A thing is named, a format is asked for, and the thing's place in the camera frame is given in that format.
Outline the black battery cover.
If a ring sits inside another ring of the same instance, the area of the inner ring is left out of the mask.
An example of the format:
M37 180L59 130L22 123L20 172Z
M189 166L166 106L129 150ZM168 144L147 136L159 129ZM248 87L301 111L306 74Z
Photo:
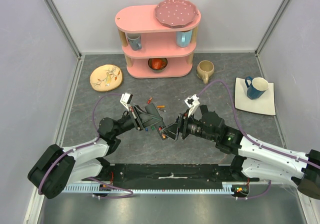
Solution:
M207 113L209 111L207 105L205 105L205 104L200 105L199 108L200 108L200 112L202 115L204 115L205 113Z

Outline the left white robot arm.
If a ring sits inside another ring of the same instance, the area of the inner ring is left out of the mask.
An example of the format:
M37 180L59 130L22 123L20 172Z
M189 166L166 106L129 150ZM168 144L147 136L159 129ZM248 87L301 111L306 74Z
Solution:
M53 199L67 185L82 179L95 177L99 181L110 175L109 162L104 157L118 148L117 137L127 131L142 131L147 127L156 129L165 126L154 104L148 104L144 110L133 105L118 120L104 117L99 122L98 136L78 145L62 148L50 145L29 171L28 180L38 189L40 195Z

